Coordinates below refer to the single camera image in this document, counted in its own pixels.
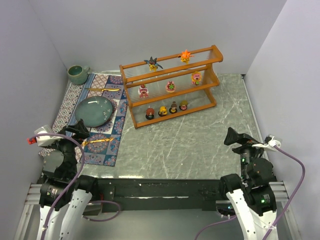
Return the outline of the straw hat figurine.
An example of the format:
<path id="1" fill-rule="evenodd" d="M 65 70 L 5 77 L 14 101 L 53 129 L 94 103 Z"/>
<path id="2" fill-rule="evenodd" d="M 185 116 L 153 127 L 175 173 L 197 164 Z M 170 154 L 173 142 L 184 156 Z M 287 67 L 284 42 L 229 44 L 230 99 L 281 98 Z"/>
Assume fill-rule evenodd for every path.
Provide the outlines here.
<path id="1" fill-rule="evenodd" d="M 188 109 L 188 101 L 187 100 L 182 100 L 179 104 L 179 109 L 181 111 L 185 111 Z"/>

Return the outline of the brown-haired figurine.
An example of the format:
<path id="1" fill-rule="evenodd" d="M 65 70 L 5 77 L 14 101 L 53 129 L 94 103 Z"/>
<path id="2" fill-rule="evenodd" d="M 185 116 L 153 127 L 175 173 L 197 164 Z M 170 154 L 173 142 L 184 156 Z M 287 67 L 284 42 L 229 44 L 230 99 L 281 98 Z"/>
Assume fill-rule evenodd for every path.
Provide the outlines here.
<path id="1" fill-rule="evenodd" d="M 175 113 L 177 113 L 177 104 L 176 104 L 176 102 L 175 101 L 173 101 L 172 102 L 172 104 L 171 104 L 171 106 L 170 106 L 170 108 L 169 108 L 169 112 L 171 113 L 171 114 L 175 114 Z"/>

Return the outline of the red-haired figurine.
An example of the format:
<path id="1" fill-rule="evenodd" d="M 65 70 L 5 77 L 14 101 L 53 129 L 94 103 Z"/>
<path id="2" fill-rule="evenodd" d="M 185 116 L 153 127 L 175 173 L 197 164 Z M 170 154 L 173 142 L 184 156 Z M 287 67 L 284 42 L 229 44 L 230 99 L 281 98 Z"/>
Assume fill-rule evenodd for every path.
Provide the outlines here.
<path id="1" fill-rule="evenodd" d="M 147 110 L 146 110 L 146 113 L 145 113 L 145 118 L 147 120 L 153 120 L 155 117 L 155 110 L 151 107 L 149 107 Z"/>

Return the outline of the pink bear sunflower toy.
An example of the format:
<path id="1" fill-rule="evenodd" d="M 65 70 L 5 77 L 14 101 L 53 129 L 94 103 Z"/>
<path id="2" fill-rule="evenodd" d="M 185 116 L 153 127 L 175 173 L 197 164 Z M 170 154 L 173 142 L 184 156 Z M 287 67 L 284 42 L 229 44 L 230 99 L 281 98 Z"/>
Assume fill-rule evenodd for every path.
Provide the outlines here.
<path id="1" fill-rule="evenodd" d="M 202 74 L 199 71 L 195 71 L 191 74 L 191 82 L 193 85 L 198 86 L 202 80 Z"/>

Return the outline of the strawberry cake slice toy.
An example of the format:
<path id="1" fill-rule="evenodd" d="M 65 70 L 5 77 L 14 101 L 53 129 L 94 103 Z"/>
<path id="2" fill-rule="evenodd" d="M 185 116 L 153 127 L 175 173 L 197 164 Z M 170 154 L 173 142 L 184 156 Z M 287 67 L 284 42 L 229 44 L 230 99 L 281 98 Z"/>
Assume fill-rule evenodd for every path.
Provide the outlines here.
<path id="1" fill-rule="evenodd" d="M 139 86 L 138 89 L 139 98 L 148 98 L 149 97 L 149 90 L 145 84 Z"/>

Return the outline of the yellow-haired figurine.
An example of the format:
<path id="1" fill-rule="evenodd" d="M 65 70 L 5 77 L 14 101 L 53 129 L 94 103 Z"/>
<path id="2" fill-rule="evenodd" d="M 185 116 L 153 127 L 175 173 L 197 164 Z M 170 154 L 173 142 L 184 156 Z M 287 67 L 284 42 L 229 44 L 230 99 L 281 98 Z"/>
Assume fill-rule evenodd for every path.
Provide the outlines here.
<path id="1" fill-rule="evenodd" d="M 158 111 L 158 115 L 160 117 L 165 117 L 168 114 L 167 108 L 165 106 L 161 106 Z"/>

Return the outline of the pink donut strawberry toy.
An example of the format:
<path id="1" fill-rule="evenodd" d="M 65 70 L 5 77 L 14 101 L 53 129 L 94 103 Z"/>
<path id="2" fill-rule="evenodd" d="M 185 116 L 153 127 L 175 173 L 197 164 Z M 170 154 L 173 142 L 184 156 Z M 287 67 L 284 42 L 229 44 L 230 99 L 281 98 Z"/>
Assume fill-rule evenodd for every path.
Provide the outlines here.
<path id="1" fill-rule="evenodd" d="M 165 90 L 168 92 L 168 93 L 174 93 L 175 90 L 176 90 L 176 85 L 173 81 L 168 81 L 166 86 L 165 86 Z"/>

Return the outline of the orange dragon toy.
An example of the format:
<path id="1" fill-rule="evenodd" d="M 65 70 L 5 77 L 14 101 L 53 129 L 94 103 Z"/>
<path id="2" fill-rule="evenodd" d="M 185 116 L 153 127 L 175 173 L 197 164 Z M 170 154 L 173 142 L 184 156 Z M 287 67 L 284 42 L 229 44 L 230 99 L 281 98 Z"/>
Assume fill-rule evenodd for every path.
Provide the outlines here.
<path id="1" fill-rule="evenodd" d="M 181 62 L 188 64 L 190 61 L 190 58 L 194 57 L 194 55 L 192 55 L 191 52 L 186 49 L 185 51 L 182 51 L 181 54 L 178 55 L 177 57 L 180 58 Z"/>

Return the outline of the black yellow spiky figurine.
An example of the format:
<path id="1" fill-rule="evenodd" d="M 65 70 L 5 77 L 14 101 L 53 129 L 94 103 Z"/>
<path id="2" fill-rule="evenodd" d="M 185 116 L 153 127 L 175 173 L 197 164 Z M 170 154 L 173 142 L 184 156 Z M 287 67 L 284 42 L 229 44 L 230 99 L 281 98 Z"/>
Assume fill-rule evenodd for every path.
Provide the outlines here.
<path id="1" fill-rule="evenodd" d="M 158 68 L 163 70 L 163 67 L 158 64 L 157 58 L 151 56 L 149 59 L 145 59 L 144 62 L 148 65 L 150 71 L 156 72 Z"/>

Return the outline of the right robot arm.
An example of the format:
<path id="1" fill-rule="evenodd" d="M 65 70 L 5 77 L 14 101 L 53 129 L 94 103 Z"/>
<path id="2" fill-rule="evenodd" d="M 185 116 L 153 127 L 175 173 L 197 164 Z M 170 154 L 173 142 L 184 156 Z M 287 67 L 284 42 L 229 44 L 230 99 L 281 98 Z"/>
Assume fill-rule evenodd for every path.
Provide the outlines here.
<path id="1" fill-rule="evenodd" d="M 279 141 L 269 135 L 261 143 L 252 136 L 238 133 L 229 127 L 223 143 L 226 146 L 239 144 L 232 151 L 240 156 L 240 174 L 222 176 L 219 193 L 230 201 L 243 238 L 277 240 L 277 202 L 270 186 L 270 183 L 277 179 L 273 164 L 263 158 L 263 154 L 266 150 L 273 151 Z"/>

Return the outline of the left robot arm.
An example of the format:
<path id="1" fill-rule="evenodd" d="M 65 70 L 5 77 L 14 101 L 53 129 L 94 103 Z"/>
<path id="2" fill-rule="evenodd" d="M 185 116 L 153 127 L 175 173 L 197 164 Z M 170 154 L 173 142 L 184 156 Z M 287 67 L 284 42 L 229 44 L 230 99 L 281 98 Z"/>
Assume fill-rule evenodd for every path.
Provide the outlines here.
<path id="1" fill-rule="evenodd" d="M 80 119 L 57 134 L 45 125 L 35 131 L 39 147 L 51 149 L 45 156 L 40 188 L 38 240 L 71 240 L 87 204 L 98 194 L 98 181 L 77 170 L 76 147 L 90 134 Z"/>

